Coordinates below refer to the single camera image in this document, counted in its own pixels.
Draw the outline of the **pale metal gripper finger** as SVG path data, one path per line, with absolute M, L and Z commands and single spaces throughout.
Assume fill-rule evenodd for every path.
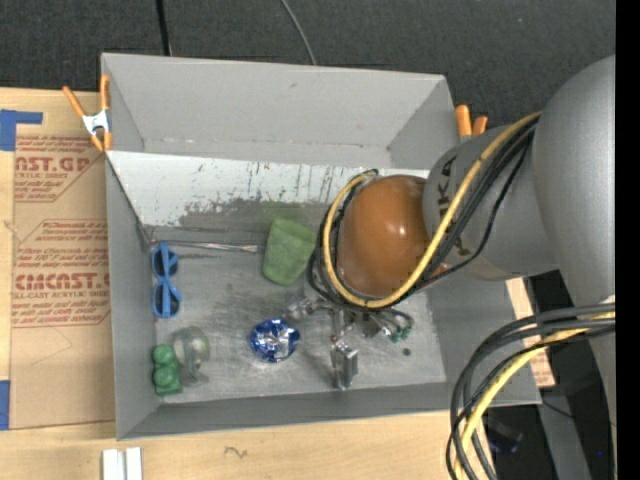
M 344 340 L 336 341 L 330 349 L 330 358 L 334 371 L 335 385 L 338 389 L 347 390 L 358 374 L 359 351 Z
M 324 309 L 325 300 L 322 298 L 309 298 L 306 296 L 292 295 L 286 303 L 287 319 L 303 319 Z

